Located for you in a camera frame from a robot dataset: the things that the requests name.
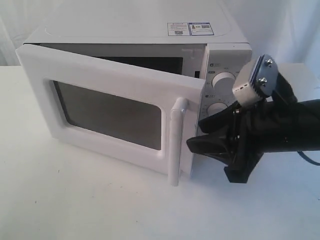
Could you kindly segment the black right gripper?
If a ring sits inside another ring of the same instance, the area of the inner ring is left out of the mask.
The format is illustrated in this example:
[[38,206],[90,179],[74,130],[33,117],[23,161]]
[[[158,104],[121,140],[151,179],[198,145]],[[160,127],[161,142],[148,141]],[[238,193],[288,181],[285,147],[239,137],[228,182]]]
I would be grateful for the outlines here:
[[[186,144],[192,153],[224,163],[224,173],[230,183],[246,184],[263,156],[254,141],[258,121],[263,120],[265,110],[262,106],[246,109],[235,101],[200,120],[198,126],[205,135],[192,137]],[[221,128],[223,133],[215,132]]]

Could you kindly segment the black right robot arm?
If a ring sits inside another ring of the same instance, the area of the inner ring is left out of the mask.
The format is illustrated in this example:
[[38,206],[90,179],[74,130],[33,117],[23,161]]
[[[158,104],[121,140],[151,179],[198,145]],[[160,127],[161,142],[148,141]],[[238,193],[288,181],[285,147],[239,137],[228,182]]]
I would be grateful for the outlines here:
[[231,183],[247,183],[265,153],[297,152],[319,165],[304,152],[320,149],[320,101],[299,102],[281,74],[272,101],[263,99],[247,108],[234,102],[198,126],[203,135],[186,141],[189,150],[224,163]]

